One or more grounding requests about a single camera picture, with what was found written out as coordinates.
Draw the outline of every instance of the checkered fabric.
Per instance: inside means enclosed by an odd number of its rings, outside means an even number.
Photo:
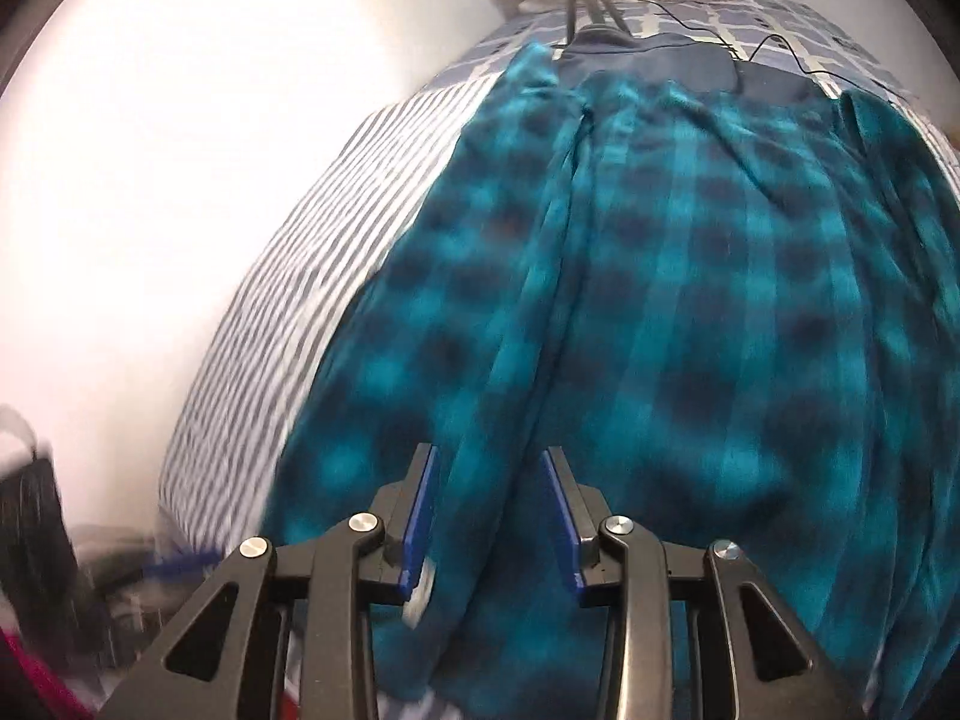
[[[666,541],[734,538],[875,711],[957,645],[960,214],[870,95],[803,106],[594,74],[531,45],[359,296],[265,521],[303,541],[449,476],[424,618],[376,615],[378,683],[480,717],[593,714],[603,610],[565,592],[536,455]]]

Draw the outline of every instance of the pink fabric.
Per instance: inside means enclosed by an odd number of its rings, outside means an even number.
[[[20,663],[20,668],[27,675],[27,679],[34,685],[40,699],[56,715],[56,720],[93,720],[93,713],[81,704],[64,683],[43,663],[28,655],[20,644],[20,638],[15,635],[0,632],[10,645],[13,656]]]

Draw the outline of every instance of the plaid garment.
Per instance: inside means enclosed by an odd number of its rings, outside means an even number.
[[[331,343],[265,533],[323,533],[435,443],[436,583],[415,630],[378,610],[378,682],[588,717],[605,613],[566,593],[535,477],[563,445],[660,538],[741,543],[906,717],[960,622],[952,240],[941,172],[870,95],[566,89],[525,47]]]

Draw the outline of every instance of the silver rivet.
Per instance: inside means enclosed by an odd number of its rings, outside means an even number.
[[[354,516],[350,518],[349,526],[352,531],[357,531],[357,533],[371,531],[373,528],[376,528],[376,514],[371,514],[370,512],[354,514]]]
[[[244,557],[260,557],[269,548],[270,544],[267,543],[266,538],[254,536],[240,545],[240,554]]]
[[[618,536],[626,536],[634,529],[634,521],[630,517],[624,517],[623,514],[613,514],[603,521],[603,526],[611,533]]]
[[[720,560],[736,560],[743,555],[743,550],[728,538],[721,538],[720,541],[714,543],[713,553],[717,555]]]

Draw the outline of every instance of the striped fabric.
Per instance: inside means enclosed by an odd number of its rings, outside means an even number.
[[[194,381],[160,506],[194,548],[255,533],[277,458],[340,317],[410,226],[496,74],[372,114],[247,274]]]

